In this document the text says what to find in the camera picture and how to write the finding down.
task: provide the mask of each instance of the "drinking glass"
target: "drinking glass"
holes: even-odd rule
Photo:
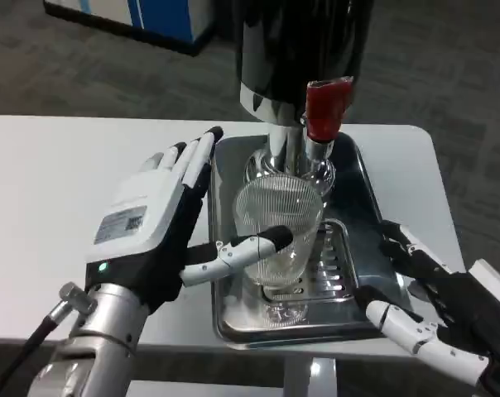
[[[318,191],[303,179],[274,174],[255,179],[238,192],[233,217],[239,236],[284,225],[293,242],[245,269],[258,285],[282,288],[298,280],[309,260],[324,205]]]

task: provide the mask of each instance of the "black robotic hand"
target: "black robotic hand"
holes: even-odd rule
[[[382,221],[382,252],[417,280],[445,324],[429,323],[365,285],[359,307],[384,335],[425,364],[500,396],[500,274],[479,260],[453,272],[406,227]]]
[[[97,285],[131,290],[151,313],[175,300],[182,285],[226,276],[292,242],[279,226],[231,242],[188,248],[209,188],[220,127],[148,159],[126,179],[103,215],[89,252],[86,291]]]

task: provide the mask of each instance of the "drip tray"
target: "drip tray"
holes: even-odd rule
[[[265,136],[245,136],[218,143],[208,196],[210,240],[227,242],[237,235],[233,200],[243,187],[246,160],[265,142]],[[353,140],[339,134],[329,159],[335,186],[298,281],[267,289],[242,272],[212,284],[214,330],[235,347],[380,336],[353,299],[358,285],[373,285],[410,308],[401,277],[378,250],[381,215]]]
[[[309,262],[298,282],[283,289],[262,287],[262,297],[270,305],[338,303],[352,299],[357,285],[345,225],[328,219],[320,225]]]

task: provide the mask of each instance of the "black cable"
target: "black cable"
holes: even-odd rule
[[[18,353],[18,356],[15,357],[12,363],[0,375],[0,393],[2,393],[3,388],[11,379],[12,374],[14,374],[14,372],[24,363],[24,361],[26,361],[29,356],[44,342],[46,337],[55,328],[57,328],[57,325],[58,324],[48,316],[46,316],[42,320],[41,325],[38,326],[38,328],[22,346],[22,351]]]

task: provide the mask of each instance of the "metal grate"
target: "metal grate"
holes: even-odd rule
[[[336,219],[320,224],[309,262],[298,282],[282,289],[262,288],[269,304],[344,302],[357,285],[345,225]]]

